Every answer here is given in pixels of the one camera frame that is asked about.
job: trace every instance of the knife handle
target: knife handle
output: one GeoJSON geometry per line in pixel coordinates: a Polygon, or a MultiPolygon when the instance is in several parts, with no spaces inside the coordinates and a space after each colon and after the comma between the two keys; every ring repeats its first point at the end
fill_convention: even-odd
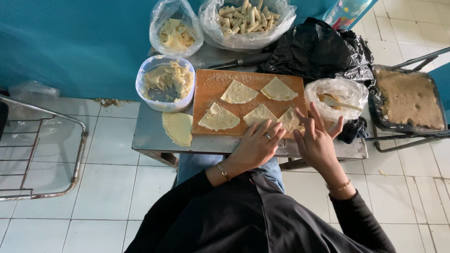
{"type": "Polygon", "coordinates": [[[238,65],[253,66],[259,65],[267,61],[272,56],[272,53],[254,54],[238,60],[238,65]]]}

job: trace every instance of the black sleeve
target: black sleeve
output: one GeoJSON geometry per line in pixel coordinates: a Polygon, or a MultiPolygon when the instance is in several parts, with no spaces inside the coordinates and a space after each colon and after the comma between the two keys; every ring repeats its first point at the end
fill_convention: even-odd
{"type": "Polygon", "coordinates": [[[145,215],[136,237],[125,252],[154,252],[189,201],[212,189],[205,171],[202,171],[164,194],[145,215]]]}
{"type": "Polygon", "coordinates": [[[391,241],[358,191],[351,199],[338,200],[331,196],[330,199],[346,236],[375,252],[395,252],[391,241]]]}

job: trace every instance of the blue jeans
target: blue jeans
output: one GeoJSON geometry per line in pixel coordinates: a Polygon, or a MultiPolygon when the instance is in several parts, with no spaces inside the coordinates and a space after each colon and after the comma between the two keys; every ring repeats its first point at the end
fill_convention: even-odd
{"type": "MultiPolygon", "coordinates": [[[[202,170],[207,170],[224,159],[223,155],[213,154],[180,154],[176,185],[188,180],[202,170]]],[[[260,167],[253,169],[274,182],[284,193],[281,170],[277,158],[272,157],[260,167]]]]}

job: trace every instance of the knife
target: knife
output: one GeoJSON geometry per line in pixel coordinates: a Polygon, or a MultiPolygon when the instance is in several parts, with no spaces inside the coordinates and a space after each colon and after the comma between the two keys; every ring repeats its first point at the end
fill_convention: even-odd
{"type": "Polygon", "coordinates": [[[199,63],[194,66],[197,68],[218,69],[231,66],[253,66],[261,64],[267,61],[271,57],[272,53],[254,54],[241,59],[227,59],[208,63],[199,63]]]}

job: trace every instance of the person's left hand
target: person's left hand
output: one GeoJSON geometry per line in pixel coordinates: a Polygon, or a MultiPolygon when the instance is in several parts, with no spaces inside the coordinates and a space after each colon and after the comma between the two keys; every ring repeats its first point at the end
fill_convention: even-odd
{"type": "Polygon", "coordinates": [[[262,122],[257,128],[257,123],[252,124],[232,154],[222,163],[222,166],[237,168],[245,172],[259,167],[275,155],[279,140],[286,133],[282,129],[282,123],[278,122],[269,130],[270,119],[262,122]]]}

